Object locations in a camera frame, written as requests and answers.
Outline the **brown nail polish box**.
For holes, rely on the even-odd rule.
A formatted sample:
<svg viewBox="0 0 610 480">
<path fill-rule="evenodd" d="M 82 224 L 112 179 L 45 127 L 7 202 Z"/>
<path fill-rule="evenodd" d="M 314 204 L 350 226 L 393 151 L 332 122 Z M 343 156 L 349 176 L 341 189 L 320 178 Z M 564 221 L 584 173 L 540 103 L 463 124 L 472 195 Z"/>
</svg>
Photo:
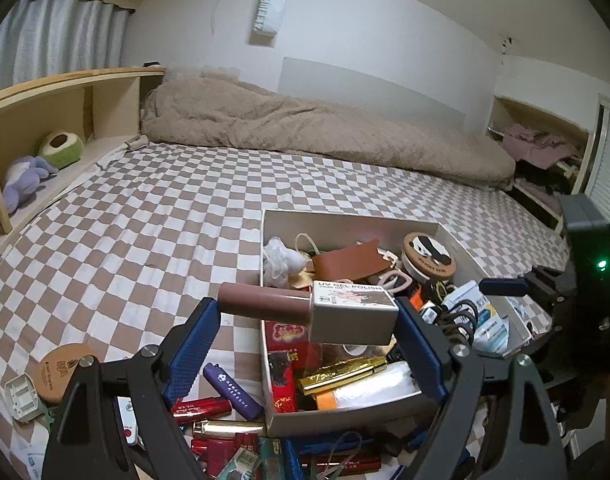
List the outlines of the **brown nail polish box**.
<svg viewBox="0 0 610 480">
<path fill-rule="evenodd" d="M 381 286 L 315 281 L 310 292 L 225 283 L 221 311 L 305 326 L 315 344 L 384 346 L 391 340 L 398 306 Z"/>
</svg>

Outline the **red slim lighter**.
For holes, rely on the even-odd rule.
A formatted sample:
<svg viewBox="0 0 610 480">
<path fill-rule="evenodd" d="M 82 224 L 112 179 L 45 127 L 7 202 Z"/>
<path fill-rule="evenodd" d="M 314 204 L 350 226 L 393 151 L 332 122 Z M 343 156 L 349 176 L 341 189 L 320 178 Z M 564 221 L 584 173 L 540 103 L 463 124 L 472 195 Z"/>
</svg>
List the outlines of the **red slim lighter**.
<svg viewBox="0 0 610 480">
<path fill-rule="evenodd" d="M 229 415 L 231 411 L 231 402 L 222 396 L 219 398 L 179 401 L 171 408 L 171 414 L 179 425 Z"/>
</svg>

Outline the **purple lighter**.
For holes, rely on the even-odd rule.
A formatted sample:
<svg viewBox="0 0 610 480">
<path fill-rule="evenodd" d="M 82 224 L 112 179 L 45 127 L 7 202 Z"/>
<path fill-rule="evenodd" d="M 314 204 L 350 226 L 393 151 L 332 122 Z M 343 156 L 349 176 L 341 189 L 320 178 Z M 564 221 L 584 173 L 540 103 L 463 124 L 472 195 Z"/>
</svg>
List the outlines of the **purple lighter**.
<svg viewBox="0 0 610 480">
<path fill-rule="evenodd" d="M 232 408 L 245 420 L 251 422 L 264 414 L 264 408 L 252 398 L 222 367 L 207 363 L 203 376 L 219 394 L 227 399 Z"/>
</svg>

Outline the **medicine sachet in box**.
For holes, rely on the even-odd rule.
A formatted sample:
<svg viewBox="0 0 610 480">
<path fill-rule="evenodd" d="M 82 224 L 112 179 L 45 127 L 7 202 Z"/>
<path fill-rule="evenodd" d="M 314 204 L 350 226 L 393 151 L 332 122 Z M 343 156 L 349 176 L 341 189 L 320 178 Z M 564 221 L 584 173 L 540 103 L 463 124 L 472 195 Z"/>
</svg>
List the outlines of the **medicine sachet in box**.
<svg viewBox="0 0 610 480">
<path fill-rule="evenodd" d="M 476 328 L 473 332 L 473 347 L 488 353 L 503 354 L 508 349 L 510 325 L 502 318 L 491 301 L 482 294 L 476 281 L 457 287 L 443 300 L 448 312 L 476 309 Z"/>
</svg>

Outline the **checkered bed sheet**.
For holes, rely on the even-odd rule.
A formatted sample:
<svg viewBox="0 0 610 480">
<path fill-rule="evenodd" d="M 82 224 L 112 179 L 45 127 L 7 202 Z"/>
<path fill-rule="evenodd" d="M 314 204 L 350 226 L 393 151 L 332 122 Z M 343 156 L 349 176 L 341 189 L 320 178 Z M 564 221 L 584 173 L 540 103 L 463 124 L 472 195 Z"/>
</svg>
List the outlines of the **checkered bed sheet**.
<svg viewBox="0 0 610 480">
<path fill-rule="evenodd" d="M 562 238 L 500 191 L 316 156 L 152 144 L 62 196 L 0 259 L 0 451 L 26 474 L 40 420 L 2 399 L 62 344 L 103 359 L 159 342 L 224 282 L 254 282 L 266 209 L 442 224 L 491 276 L 562 268 Z"/>
</svg>

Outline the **white plug adapter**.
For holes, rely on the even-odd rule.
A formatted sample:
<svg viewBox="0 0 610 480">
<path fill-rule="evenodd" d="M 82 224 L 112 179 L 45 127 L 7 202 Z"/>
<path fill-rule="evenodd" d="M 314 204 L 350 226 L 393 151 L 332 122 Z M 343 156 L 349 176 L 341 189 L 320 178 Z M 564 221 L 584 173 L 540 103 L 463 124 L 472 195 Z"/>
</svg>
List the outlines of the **white plug adapter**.
<svg viewBox="0 0 610 480">
<path fill-rule="evenodd" d="M 18 375 L 3 386 L 3 400 L 12 417 L 21 424 L 43 414 L 43 404 L 38 392 L 27 374 Z"/>
</svg>

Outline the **closet shelf with clothes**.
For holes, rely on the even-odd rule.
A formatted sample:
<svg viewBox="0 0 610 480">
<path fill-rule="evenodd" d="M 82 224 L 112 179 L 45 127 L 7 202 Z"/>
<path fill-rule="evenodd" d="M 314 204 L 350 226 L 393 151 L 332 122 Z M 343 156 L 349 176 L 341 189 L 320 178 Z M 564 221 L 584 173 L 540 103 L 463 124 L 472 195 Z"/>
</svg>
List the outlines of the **closet shelf with clothes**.
<svg viewBox="0 0 610 480">
<path fill-rule="evenodd" d="M 509 196 L 545 226 L 560 231 L 559 197 L 582 190 L 593 133 L 548 110 L 496 96 L 488 136 L 516 163 Z"/>
</svg>

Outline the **white shoe box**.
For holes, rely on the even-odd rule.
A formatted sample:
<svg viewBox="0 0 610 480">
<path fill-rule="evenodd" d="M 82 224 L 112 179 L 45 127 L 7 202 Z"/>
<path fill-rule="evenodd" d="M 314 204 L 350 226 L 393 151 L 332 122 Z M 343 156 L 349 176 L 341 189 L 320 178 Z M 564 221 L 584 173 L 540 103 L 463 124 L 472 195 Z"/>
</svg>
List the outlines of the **white shoe box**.
<svg viewBox="0 0 610 480">
<path fill-rule="evenodd" d="M 390 252 L 401 252 L 403 240 L 410 232 L 422 232 L 435 238 L 456 260 L 453 281 L 462 285 L 470 280 L 480 281 L 488 277 L 473 258 L 465 243 L 454 237 L 445 226 L 433 221 L 415 221 L 379 217 L 331 214 L 303 210 L 266 210 L 261 224 L 261 244 L 265 245 L 277 236 L 292 247 L 296 235 L 308 234 L 320 250 L 334 250 L 356 242 L 378 240 L 379 246 Z M 273 408 L 267 362 L 269 333 L 262 331 L 262 374 L 265 396 L 265 413 L 268 434 L 272 437 L 308 436 L 360 427 L 375 427 L 412 415 L 435 409 L 435 404 L 421 391 L 406 396 L 395 396 L 389 403 L 368 408 L 342 408 L 329 411 L 299 411 L 278 413 Z"/>
</svg>

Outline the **round panda tin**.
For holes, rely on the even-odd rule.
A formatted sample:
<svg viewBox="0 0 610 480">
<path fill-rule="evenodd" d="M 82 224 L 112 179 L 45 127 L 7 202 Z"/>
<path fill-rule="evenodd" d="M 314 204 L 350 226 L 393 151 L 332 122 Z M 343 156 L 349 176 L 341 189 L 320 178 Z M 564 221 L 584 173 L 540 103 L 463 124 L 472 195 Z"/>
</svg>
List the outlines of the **round panda tin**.
<svg viewBox="0 0 610 480">
<path fill-rule="evenodd" d="M 401 261 L 407 273 L 420 283 L 449 281 L 456 272 L 456 261 L 448 250 L 430 235 L 410 232 L 403 240 Z"/>
</svg>

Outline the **brown leather wallet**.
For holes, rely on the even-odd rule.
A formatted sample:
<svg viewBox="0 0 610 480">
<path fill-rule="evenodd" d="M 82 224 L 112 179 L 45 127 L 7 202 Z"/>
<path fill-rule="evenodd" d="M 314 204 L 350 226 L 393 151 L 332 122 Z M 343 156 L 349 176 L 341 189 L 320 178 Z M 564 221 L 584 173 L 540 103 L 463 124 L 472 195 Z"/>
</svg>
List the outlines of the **brown leather wallet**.
<svg viewBox="0 0 610 480">
<path fill-rule="evenodd" d="M 379 241 L 354 244 L 314 256 L 315 278 L 335 282 L 347 278 L 353 282 L 385 272 L 391 261 L 378 252 Z"/>
</svg>

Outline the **purple plush toy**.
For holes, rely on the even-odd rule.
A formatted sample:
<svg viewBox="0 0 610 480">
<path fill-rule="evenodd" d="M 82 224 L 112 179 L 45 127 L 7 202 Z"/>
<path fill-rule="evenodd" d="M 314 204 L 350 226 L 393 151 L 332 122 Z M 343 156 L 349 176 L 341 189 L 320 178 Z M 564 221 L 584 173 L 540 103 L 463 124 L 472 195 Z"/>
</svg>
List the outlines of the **purple plush toy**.
<svg viewBox="0 0 610 480">
<path fill-rule="evenodd" d="M 19 206 L 36 195 L 40 184 L 58 174 L 58 169 L 41 156 L 24 156 L 12 162 L 4 177 L 2 197 L 6 212 L 14 214 Z"/>
</svg>

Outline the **green avocado plush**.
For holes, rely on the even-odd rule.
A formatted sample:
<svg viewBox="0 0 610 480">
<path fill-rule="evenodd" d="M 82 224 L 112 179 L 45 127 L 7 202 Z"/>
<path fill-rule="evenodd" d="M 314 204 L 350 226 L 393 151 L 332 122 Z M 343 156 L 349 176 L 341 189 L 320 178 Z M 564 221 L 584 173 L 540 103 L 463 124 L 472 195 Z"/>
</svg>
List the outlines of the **green avocado plush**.
<svg viewBox="0 0 610 480">
<path fill-rule="evenodd" d="M 38 155 L 61 170 L 81 159 L 84 142 L 78 134 L 64 130 L 52 131 L 42 141 Z"/>
</svg>

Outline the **beige quilted duvet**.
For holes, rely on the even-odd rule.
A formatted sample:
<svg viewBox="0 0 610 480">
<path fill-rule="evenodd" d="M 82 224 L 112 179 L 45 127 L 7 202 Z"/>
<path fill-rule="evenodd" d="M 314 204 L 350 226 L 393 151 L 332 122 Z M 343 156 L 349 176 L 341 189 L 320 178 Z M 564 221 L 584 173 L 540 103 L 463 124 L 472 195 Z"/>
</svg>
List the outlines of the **beige quilted duvet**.
<svg viewBox="0 0 610 480">
<path fill-rule="evenodd" d="M 214 67 L 167 70 L 144 100 L 141 130 L 154 142 L 314 154 L 489 188 L 506 188 L 516 170 L 487 136 L 284 96 Z"/>
</svg>

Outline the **wooden bedside shelf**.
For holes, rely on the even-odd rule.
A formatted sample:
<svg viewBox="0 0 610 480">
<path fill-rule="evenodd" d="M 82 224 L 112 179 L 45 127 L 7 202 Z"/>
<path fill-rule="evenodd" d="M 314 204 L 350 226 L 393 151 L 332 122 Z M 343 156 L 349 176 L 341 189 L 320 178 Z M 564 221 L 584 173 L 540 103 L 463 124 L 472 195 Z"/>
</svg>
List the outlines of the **wooden bedside shelf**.
<svg viewBox="0 0 610 480">
<path fill-rule="evenodd" d="M 66 188 L 140 133 L 142 99 L 164 74 L 162 67 L 81 70 L 0 91 L 0 256 Z M 36 154 L 47 134 L 60 130 L 84 142 L 81 159 L 43 183 L 37 197 L 10 216 L 2 196 L 6 170 L 15 159 Z"/>
</svg>

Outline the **grey curtain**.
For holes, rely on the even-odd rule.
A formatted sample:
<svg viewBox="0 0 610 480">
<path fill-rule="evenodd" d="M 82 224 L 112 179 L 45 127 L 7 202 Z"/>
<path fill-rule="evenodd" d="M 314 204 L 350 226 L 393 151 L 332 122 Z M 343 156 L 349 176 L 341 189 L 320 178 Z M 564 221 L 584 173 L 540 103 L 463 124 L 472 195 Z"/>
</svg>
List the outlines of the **grey curtain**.
<svg viewBox="0 0 610 480">
<path fill-rule="evenodd" d="M 0 24 L 0 90 L 119 66 L 130 15 L 99 0 L 17 0 Z"/>
</svg>

